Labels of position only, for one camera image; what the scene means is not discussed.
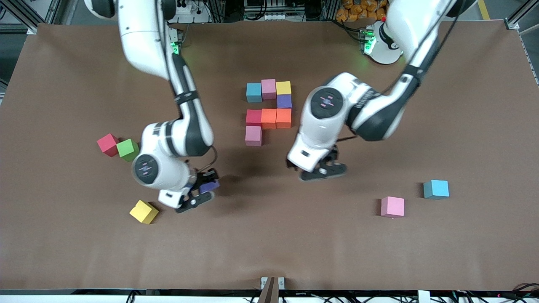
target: yellow floor line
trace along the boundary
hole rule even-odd
[[[485,0],[479,0],[478,2],[479,10],[481,11],[481,16],[483,17],[483,20],[490,20],[490,16],[488,15],[487,6],[485,5]]]

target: green light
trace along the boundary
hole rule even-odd
[[[369,42],[365,44],[365,53],[370,54],[375,44],[376,44],[376,37],[372,37],[369,40]]]

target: cube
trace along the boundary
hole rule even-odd
[[[208,191],[212,191],[214,189],[217,189],[220,186],[219,181],[215,180],[212,182],[204,183],[199,188],[198,191],[200,194],[203,194]]]
[[[260,126],[245,127],[245,145],[262,146],[262,128]]]
[[[127,139],[116,144],[118,154],[127,162],[133,161],[139,155],[139,145],[132,139]]]
[[[277,95],[277,108],[292,108],[292,95]]]
[[[248,109],[245,118],[246,126],[262,126],[262,109]]]
[[[277,108],[277,118],[275,120],[277,128],[291,128],[292,127],[292,109],[291,108]]]
[[[292,87],[290,86],[290,81],[276,82],[275,88],[277,91],[277,95],[292,94]]]
[[[262,123],[262,129],[275,129],[277,120],[277,110],[272,108],[263,108],[262,109],[262,118],[260,122]]]
[[[151,221],[157,216],[159,211],[149,203],[139,200],[135,207],[129,212],[130,215],[139,220],[140,223],[150,224]]]
[[[383,198],[380,215],[389,218],[404,217],[404,199],[396,197]]]
[[[446,180],[430,180],[423,183],[425,199],[441,200],[449,198],[449,183]]]
[[[114,157],[118,154],[118,149],[116,148],[116,144],[118,144],[118,142],[120,142],[118,138],[112,134],[107,134],[98,140],[98,145],[102,153],[109,157]]]
[[[273,100],[277,98],[277,89],[275,88],[275,79],[262,80],[262,99]]]
[[[262,84],[247,83],[247,102],[259,103],[262,102]]]

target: orange cube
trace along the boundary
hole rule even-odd
[[[270,108],[262,109],[262,129],[274,129],[277,128],[275,121],[277,119],[277,110]]]
[[[292,127],[292,109],[291,108],[278,108],[275,123],[277,124],[277,128],[291,128]]]

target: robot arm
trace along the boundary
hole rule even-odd
[[[161,203],[183,212],[214,197],[212,192],[195,195],[193,191],[218,176],[213,169],[196,170],[179,159],[206,154],[213,145],[213,132],[189,67],[170,47],[165,20],[175,15],[175,2],[85,0],[94,15],[118,18],[123,53],[131,65],[170,84],[181,116],[144,129],[140,154],[133,161],[133,176],[139,184],[160,190]]]
[[[345,173],[346,166],[335,163],[335,143],[343,125],[366,141],[384,140],[393,134],[407,101],[437,54],[442,16],[457,1],[461,0],[417,0],[414,5],[405,0],[391,2],[387,21],[374,34],[386,43],[397,43],[407,66],[388,95],[380,94],[349,73],[332,78],[309,94],[296,141],[287,157],[289,167],[304,171],[302,180]]]

